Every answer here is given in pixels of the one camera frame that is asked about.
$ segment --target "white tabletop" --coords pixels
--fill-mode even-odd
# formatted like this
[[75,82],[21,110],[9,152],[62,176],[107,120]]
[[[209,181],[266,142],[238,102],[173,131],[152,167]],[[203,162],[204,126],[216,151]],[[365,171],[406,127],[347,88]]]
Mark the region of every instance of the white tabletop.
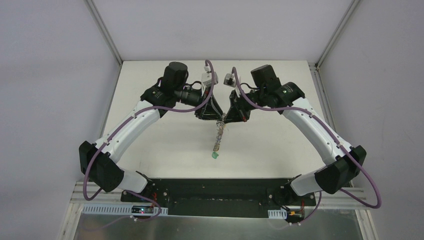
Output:
[[[144,91],[156,83],[169,62],[172,61],[123,63],[105,134],[131,111]],[[204,61],[180,62],[188,66],[188,83],[201,80]],[[232,67],[237,68],[242,82],[254,86],[250,71],[270,64],[281,84],[297,84],[316,112],[323,115],[306,61],[215,60],[212,64],[219,77],[213,94],[224,112],[230,107],[229,95],[233,88],[224,85],[223,79]],[[190,107],[177,103],[175,108]],[[134,141],[118,165],[152,178],[291,178],[324,166],[306,137],[277,112],[253,110],[248,122],[227,124],[219,157],[213,159],[216,136],[215,121],[197,119],[193,112],[167,112]]]

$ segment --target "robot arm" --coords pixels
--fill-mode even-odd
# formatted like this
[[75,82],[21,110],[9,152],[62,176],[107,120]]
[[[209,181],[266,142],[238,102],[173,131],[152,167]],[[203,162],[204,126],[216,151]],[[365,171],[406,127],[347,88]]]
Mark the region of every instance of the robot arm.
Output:
[[[278,113],[290,120],[305,137],[312,143],[319,153],[325,166],[305,175],[299,175],[286,183],[274,200],[280,205],[290,205],[300,196],[309,193],[325,191],[334,194],[341,187],[348,184],[350,180],[359,174],[359,169],[344,154],[339,146],[333,141],[326,129],[319,124],[313,116],[322,120],[314,111],[314,108],[305,98],[305,94],[300,88],[288,82],[281,85],[271,65],[264,65],[251,71],[253,81],[258,90],[252,90],[246,95],[260,107],[269,106],[271,108],[296,107],[311,112],[308,115],[300,110],[287,109],[279,110]],[[224,84],[234,86],[231,78],[226,77]],[[249,119],[250,111],[255,109],[243,97],[233,90],[230,95],[230,111],[228,111],[231,122],[246,122]],[[362,165],[366,156],[366,151],[361,147],[352,145],[341,138],[325,123],[325,126],[334,134],[340,144],[346,149],[350,149],[353,158]]]
[[[79,147],[81,172],[83,174],[86,173],[89,162],[98,151],[98,147],[105,144],[94,160],[89,172],[89,178],[105,192],[119,188],[140,193],[147,185],[149,179],[141,173],[120,168],[117,163],[133,141],[150,125],[163,117],[167,111],[164,109],[150,109],[139,115],[136,115],[136,113],[153,106],[173,108],[176,102],[194,107],[201,104],[212,85],[210,72],[202,76],[203,82],[201,84],[204,87],[204,91],[186,86],[187,77],[188,70],[185,64],[171,62],[165,68],[163,77],[159,78],[157,84],[144,92],[140,97],[140,101],[114,129],[96,140],[94,144],[90,144],[87,141],[81,144]],[[208,111],[206,110],[209,109],[208,107],[209,104],[205,104],[202,108],[199,108],[199,113],[196,111],[195,115],[198,118],[207,119],[206,113]],[[109,140],[115,132],[117,133],[112,140]]]

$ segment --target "white wall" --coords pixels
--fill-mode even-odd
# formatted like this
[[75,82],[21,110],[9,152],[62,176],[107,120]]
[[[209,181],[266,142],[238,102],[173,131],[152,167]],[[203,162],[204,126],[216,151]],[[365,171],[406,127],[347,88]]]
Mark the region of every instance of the white wall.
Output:
[[96,0],[124,60],[317,62],[351,0]]
[[367,150],[383,240],[424,235],[423,11],[422,0],[363,1],[321,67],[338,132]]
[[118,66],[83,1],[0,3],[0,239],[56,239]]

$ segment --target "white table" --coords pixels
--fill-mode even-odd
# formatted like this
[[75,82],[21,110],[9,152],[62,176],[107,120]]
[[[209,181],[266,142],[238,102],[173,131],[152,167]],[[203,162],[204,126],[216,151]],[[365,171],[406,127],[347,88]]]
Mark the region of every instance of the white table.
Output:
[[[105,133],[135,106],[172,61],[125,61],[105,125]],[[204,61],[179,61],[188,66],[188,83],[200,81]],[[294,82],[323,116],[306,61],[212,61],[219,84],[214,96],[224,112],[233,88],[223,84],[233,66],[241,81],[254,86],[250,71],[273,66],[282,84]],[[189,106],[177,103],[176,109]],[[211,157],[217,136],[215,121],[197,119],[193,112],[167,112],[138,137],[119,166],[152,178],[291,178],[316,170],[324,163],[306,137],[277,112],[253,110],[248,122],[229,123],[222,136],[219,157]]]

